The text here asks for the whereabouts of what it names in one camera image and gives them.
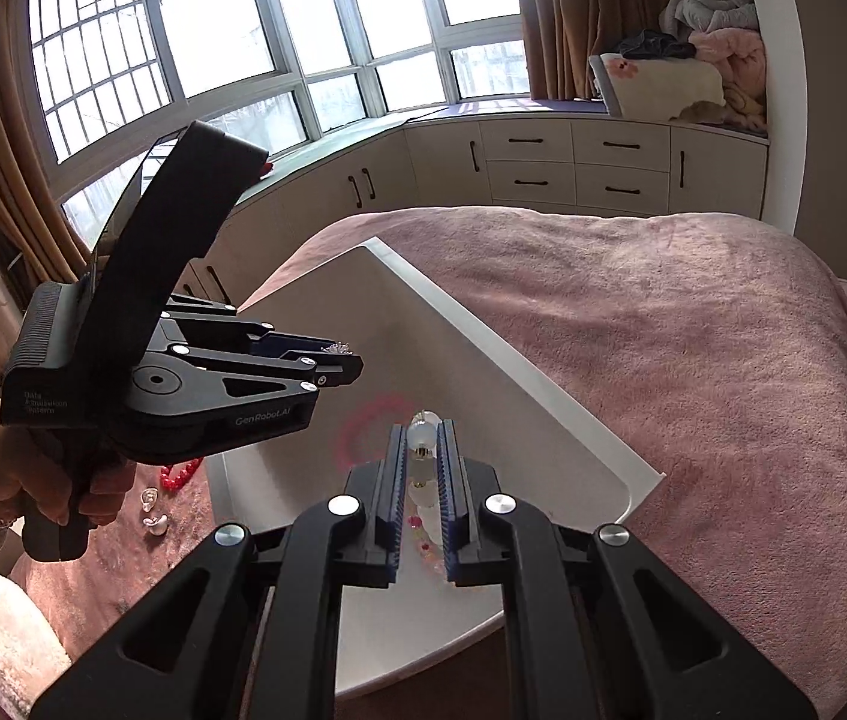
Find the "person's left hand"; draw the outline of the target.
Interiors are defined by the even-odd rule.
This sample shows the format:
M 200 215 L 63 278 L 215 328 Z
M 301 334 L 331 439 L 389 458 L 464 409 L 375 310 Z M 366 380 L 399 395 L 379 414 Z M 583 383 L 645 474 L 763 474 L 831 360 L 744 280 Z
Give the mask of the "person's left hand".
M 79 512 L 92 525 L 115 522 L 126 494 L 136 481 L 136 465 L 121 460 L 98 473 L 79 502 Z M 25 427 L 2 426 L 0 418 L 0 517 L 23 514 L 30 497 L 46 518 L 56 525 L 69 522 L 72 479 L 33 440 Z

